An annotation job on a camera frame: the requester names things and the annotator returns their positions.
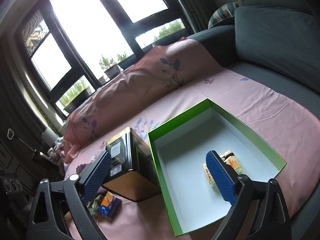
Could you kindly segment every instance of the tree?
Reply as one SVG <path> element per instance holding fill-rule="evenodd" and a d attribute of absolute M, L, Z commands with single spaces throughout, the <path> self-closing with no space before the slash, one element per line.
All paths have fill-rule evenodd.
<path fill-rule="evenodd" d="M 61 98 L 60 103 L 65 108 L 73 99 L 75 99 L 88 85 L 81 78 L 79 79 Z"/>
<path fill-rule="evenodd" d="M 117 53 L 117 60 L 118 60 L 118 63 L 125 60 L 127 58 L 127 54 L 124 52 L 123 54 L 118 54 Z"/>
<path fill-rule="evenodd" d="M 99 64 L 103 70 L 107 70 L 108 68 L 112 67 L 116 62 L 114 61 L 113 57 L 104 57 L 101 55 L 101 59 L 99 60 Z"/>
<path fill-rule="evenodd" d="M 175 20 L 173 22 L 170 22 L 168 28 L 166 26 L 163 26 L 161 28 L 159 35 L 157 37 L 155 36 L 154 41 L 162 39 L 172 33 L 180 31 L 182 29 L 184 29 L 184 26 L 181 24 L 181 22 L 179 20 Z"/>

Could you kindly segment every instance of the leaf pattern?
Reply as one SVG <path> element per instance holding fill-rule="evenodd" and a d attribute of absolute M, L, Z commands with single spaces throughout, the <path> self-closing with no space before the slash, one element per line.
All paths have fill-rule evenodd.
<path fill-rule="evenodd" d="M 142 118 L 140 118 L 137 122 L 136 122 L 136 128 L 134 128 L 133 130 L 143 139 L 146 140 L 148 137 L 148 132 L 151 131 L 152 129 L 156 128 L 160 122 L 158 122 L 156 125 L 154 124 L 154 121 L 151 120 L 148 124 L 148 121 L 145 121 L 144 123 L 142 123 Z"/>
<path fill-rule="evenodd" d="M 177 58 L 173 65 L 170 65 L 169 61 L 166 58 L 160 58 L 161 63 L 168 65 L 169 67 L 165 67 L 166 69 L 162 69 L 162 73 L 166 73 L 170 78 L 173 79 L 174 83 L 171 81 L 168 83 L 161 83 L 161 85 L 169 88 L 171 85 L 176 85 L 178 87 L 182 87 L 184 85 L 184 80 L 179 81 L 177 71 L 180 69 L 180 60 Z"/>
<path fill-rule="evenodd" d="M 100 146 L 100 150 L 103 150 L 103 149 L 105 148 L 105 146 L 106 146 L 106 142 L 103 141 L 103 143 L 102 143 L 101 146 Z"/>
<path fill-rule="evenodd" d="M 169 64 L 169 61 L 166 58 L 159 58 L 159 60 L 161 61 L 161 63 L 163 64 Z"/>
<path fill-rule="evenodd" d="M 178 71 L 178 70 L 180 69 L 180 60 L 179 60 L 178 58 L 177 58 L 177 59 L 175 60 L 175 62 L 173 63 L 172 67 L 173 67 L 176 71 Z"/>
<path fill-rule="evenodd" d="M 96 131 L 95 131 L 95 128 L 98 125 L 98 122 L 97 122 L 96 119 L 92 120 L 91 125 L 90 125 L 90 122 L 85 117 L 82 118 L 82 122 L 87 124 L 87 126 L 84 126 L 83 128 L 86 129 L 86 130 L 89 130 L 90 133 L 91 133 L 91 135 L 86 136 L 86 138 L 89 139 L 89 141 L 92 142 L 92 141 L 94 141 L 94 140 L 96 140 L 97 138 L 100 137 L 100 135 L 97 134 Z"/>
<path fill-rule="evenodd" d="M 93 128 L 96 128 L 97 127 L 97 120 L 94 119 L 92 121 L 91 125 L 92 125 Z"/>

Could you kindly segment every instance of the bed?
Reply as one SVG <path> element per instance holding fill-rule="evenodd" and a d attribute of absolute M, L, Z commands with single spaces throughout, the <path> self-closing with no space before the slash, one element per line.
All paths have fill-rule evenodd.
<path fill-rule="evenodd" d="M 184 66 L 184 57 L 190 68 L 184 73 L 183 83 L 180 83 L 180 77 L 177 87 L 168 86 L 172 73 L 170 78 L 159 77 L 159 74 L 166 70 L 166 65 L 176 70 L 177 76 L 177 71 Z M 155 74 L 152 69 L 159 69 L 160 72 Z M 124 90 L 119 93 L 117 98 L 122 99 L 113 102 L 113 106 L 118 104 L 118 109 L 107 110 L 111 99 L 108 96 L 103 104 L 101 98 L 114 89 L 102 88 L 97 96 L 93 96 L 70 117 L 65 136 L 66 160 L 70 163 L 66 177 L 74 173 L 78 165 L 89 163 L 91 157 L 104 148 L 106 139 L 124 127 L 144 125 L 137 131 L 147 141 L 149 130 L 208 97 L 250 126 L 287 161 L 287 166 L 277 179 L 292 217 L 292 239 L 300 239 L 305 234 L 320 209 L 320 204 L 315 203 L 320 194 L 320 189 L 316 187 L 320 176 L 320 144 L 317 139 L 320 136 L 320 96 L 317 93 L 273 70 L 239 61 L 235 48 L 235 29 L 231 25 L 197 33 L 168 47 L 155 48 L 150 58 L 143 58 L 138 67 L 135 65 L 127 72 L 126 76 L 115 82 L 118 83 L 117 87 L 122 88 L 123 84 L 127 84 L 124 90 L 129 89 L 132 94 L 126 97 Z M 132 89 L 141 84 L 141 80 L 137 79 L 140 74 L 147 80 L 145 90 Z M 151 85 L 148 80 L 151 83 L 156 80 L 158 86 Z M 129 105 L 131 112 L 124 115 L 122 111 Z M 98 131 L 100 122 L 97 122 L 96 113 L 101 116 L 105 111 L 119 113 L 101 118 L 101 122 L 108 125 Z M 83 134 L 80 129 L 83 118 L 93 128 L 89 135 Z M 275 125 L 268 125 L 270 118 Z M 103 217 L 97 219 L 108 239 L 175 239 L 161 195 L 141 203 L 122 200 L 123 206 L 114 220 Z M 73 238 L 80 239 L 71 219 L 68 225 Z M 199 232 L 180 236 L 179 239 L 210 239 L 215 229 L 216 225 L 209 226 Z"/>

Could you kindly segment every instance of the pink bed sheet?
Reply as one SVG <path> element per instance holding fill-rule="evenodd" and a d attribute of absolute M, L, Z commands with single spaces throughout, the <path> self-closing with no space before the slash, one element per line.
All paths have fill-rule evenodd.
<path fill-rule="evenodd" d="M 184 110 L 210 98 L 247 124 L 271 145 L 287 165 L 277 176 L 289 215 L 307 200 L 320 177 L 320 121 L 293 100 L 249 78 L 220 67 L 207 53 L 214 73 L 197 79 L 159 99 L 133 118 L 123 122 L 87 147 L 77 151 L 66 177 L 81 163 L 104 148 L 105 140 L 125 127 L 137 127 L 147 142 L 150 129 Z M 177 239 L 171 229 L 161 196 L 145 202 L 124 200 L 114 220 L 99 217 L 97 223 L 109 240 Z M 68 222 L 74 239 L 81 239 L 72 220 Z M 194 239 L 192 234 L 178 239 Z"/>

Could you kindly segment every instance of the open cardboard box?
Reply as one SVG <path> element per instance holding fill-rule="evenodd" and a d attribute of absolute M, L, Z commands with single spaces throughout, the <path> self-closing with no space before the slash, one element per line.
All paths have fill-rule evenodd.
<path fill-rule="evenodd" d="M 286 165 L 280 155 L 235 116 L 205 99 L 148 133 L 169 219 L 176 236 L 224 217 L 231 205 L 210 186 L 207 152 L 232 150 L 242 173 L 267 182 Z"/>

